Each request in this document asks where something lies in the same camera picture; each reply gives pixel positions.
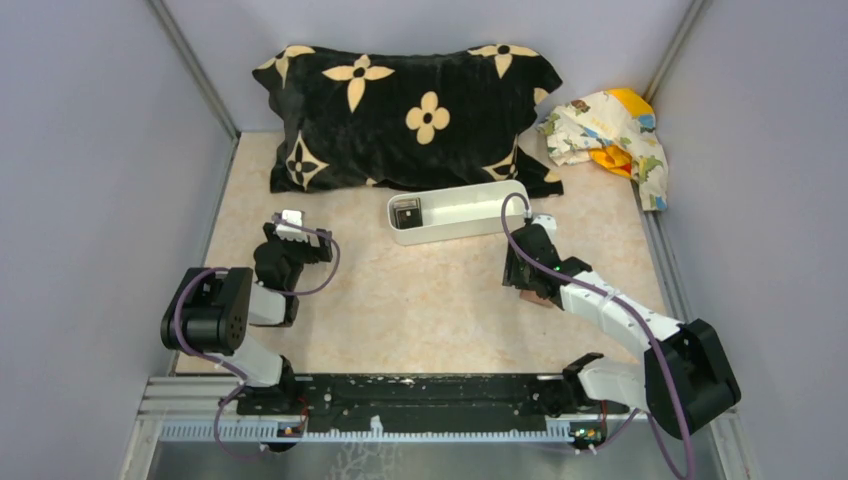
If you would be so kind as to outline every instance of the gray wall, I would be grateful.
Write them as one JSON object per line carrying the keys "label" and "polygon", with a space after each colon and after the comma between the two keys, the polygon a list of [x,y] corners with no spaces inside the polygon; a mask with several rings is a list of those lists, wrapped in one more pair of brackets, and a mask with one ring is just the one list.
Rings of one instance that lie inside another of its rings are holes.
{"label": "gray wall", "polygon": [[545,55],[564,84],[539,111],[597,90],[648,86],[688,0],[167,0],[245,131],[280,130],[251,70],[290,43],[386,54],[502,42]]}
{"label": "gray wall", "polygon": [[656,101],[662,215],[764,477],[845,478],[848,3],[715,1]]}
{"label": "gray wall", "polygon": [[0,478],[115,478],[229,140],[141,0],[2,2],[0,65]]}

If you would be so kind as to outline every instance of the black pillow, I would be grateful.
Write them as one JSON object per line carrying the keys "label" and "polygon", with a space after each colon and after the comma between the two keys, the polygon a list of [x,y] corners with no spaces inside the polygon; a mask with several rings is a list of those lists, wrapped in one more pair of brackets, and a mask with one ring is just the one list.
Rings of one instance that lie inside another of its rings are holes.
{"label": "black pillow", "polygon": [[532,197],[563,192],[554,172],[517,147],[535,106],[562,84],[529,48],[387,56],[291,45],[253,76],[285,127],[272,192],[510,178]]}

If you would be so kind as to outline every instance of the black metal base plate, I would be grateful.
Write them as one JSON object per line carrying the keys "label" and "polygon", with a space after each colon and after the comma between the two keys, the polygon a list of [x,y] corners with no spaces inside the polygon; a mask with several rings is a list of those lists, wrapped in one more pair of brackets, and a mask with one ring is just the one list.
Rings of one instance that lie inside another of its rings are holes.
{"label": "black metal base plate", "polygon": [[[497,374],[316,374],[298,375],[298,397],[309,405],[309,431],[368,431],[379,415],[383,430],[392,433],[544,431],[548,411],[539,392],[550,397],[545,382],[561,375]],[[267,395],[238,399],[242,415],[299,415],[303,405],[283,408]],[[610,414],[627,407],[608,402]],[[600,403],[558,414],[600,413]]]}

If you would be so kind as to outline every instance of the white plastic tray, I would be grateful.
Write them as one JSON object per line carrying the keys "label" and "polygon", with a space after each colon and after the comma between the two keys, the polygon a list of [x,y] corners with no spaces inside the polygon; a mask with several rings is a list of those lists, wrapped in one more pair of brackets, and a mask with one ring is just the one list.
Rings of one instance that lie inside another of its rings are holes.
{"label": "white plastic tray", "polygon": [[[501,205],[512,192],[527,197],[527,190],[516,180],[481,183],[467,187],[404,193],[389,199],[386,213],[395,242],[401,245],[438,242],[454,238],[501,233]],[[399,200],[418,198],[421,201],[423,225],[415,228],[396,227],[392,205]],[[507,205],[507,225],[510,230],[523,223],[524,204],[513,198]]]}

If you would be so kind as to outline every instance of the colorful cloth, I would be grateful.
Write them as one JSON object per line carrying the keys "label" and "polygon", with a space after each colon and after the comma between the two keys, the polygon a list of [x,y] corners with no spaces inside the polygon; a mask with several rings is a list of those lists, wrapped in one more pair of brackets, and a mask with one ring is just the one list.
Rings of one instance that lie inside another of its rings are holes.
{"label": "colorful cloth", "polygon": [[629,88],[593,93],[554,108],[539,130],[557,165],[594,160],[639,185],[642,209],[665,210],[668,163],[654,134],[656,116]]}

